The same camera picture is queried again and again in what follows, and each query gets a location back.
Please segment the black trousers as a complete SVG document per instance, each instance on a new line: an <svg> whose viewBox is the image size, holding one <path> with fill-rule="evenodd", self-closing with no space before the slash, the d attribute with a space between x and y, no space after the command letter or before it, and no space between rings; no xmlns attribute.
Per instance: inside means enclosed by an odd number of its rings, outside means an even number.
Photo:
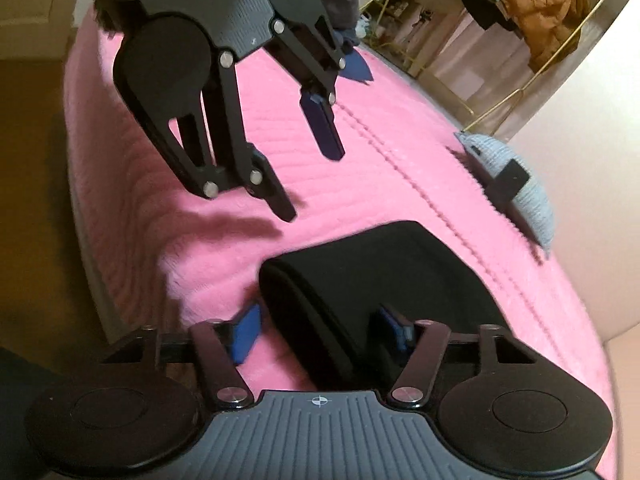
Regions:
<svg viewBox="0 0 640 480"><path fill-rule="evenodd" d="M462 334L506 325L480 277L415 221L270 258L258 284L274 327L321 391L390 388L407 347L385 309Z"/></svg>

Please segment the pile of dark clothes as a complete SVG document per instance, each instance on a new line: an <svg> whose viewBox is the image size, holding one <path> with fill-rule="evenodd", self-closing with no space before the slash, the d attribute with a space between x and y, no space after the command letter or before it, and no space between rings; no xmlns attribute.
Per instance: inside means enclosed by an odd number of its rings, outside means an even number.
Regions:
<svg viewBox="0 0 640 480"><path fill-rule="evenodd" d="M345 59L341 76L349 80L367 84L373 81L370 67L358 52L360 39L357 24L360 19L359 0L321 0L333 28L333 35Z"/></svg>

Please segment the gold clothes rack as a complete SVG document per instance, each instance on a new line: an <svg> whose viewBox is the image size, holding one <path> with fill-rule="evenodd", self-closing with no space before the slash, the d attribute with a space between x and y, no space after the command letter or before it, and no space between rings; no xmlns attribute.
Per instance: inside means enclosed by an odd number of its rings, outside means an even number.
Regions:
<svg viewBox="0 0 640 480"><path fill-rule="evenodd" d="M461 0L369 0L361 21L366 45L460 126L506 136L541 108L600 39L605 1L586 0L568 37L536 68L519 30L482 29Z"/></svg>

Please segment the pink bed blanket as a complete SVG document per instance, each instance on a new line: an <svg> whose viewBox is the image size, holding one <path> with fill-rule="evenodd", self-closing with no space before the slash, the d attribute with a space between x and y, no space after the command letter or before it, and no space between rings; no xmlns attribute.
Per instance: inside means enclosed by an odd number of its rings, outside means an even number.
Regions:
<svg viewBox="0 0 640 480"><path fill-rule="evenodd" d="M77 232L108 338L143 324L184 330L225 318L257 296L265 259L413 220L488 288L526 344L614 405L608 358L559 263L492 208L446 119L384 63L372 61L372 84L338 87L340 162L318 151L293 81L272 58L241 64L250 137L298 212L285 223L242 191L216 200L186 192L114 86L119 46L85 18L63 84Z"/></svg>

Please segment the grey knitted pillow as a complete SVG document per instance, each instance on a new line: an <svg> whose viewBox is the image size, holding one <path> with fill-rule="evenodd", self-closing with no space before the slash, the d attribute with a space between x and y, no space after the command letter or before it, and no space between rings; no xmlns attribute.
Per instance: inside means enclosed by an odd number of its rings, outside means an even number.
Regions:
<svg viewBox="0 0 640 480"><path fill-rule="evenodd" d="M548 257L555 236L554 212L533 170L493 136L459 131L456 138L491 205Z"/></svg>

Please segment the orange puffer jacket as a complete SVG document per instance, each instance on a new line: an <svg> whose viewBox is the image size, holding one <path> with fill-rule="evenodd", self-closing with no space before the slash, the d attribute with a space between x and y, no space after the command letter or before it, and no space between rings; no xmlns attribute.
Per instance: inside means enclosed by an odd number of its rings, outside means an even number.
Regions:
<svg viewBox="0 0 640 480"><path fill-rule="evenodd" d="M537 73L588 15L589 0L502 0L508 17L529 47L528 66Z"/></svg>

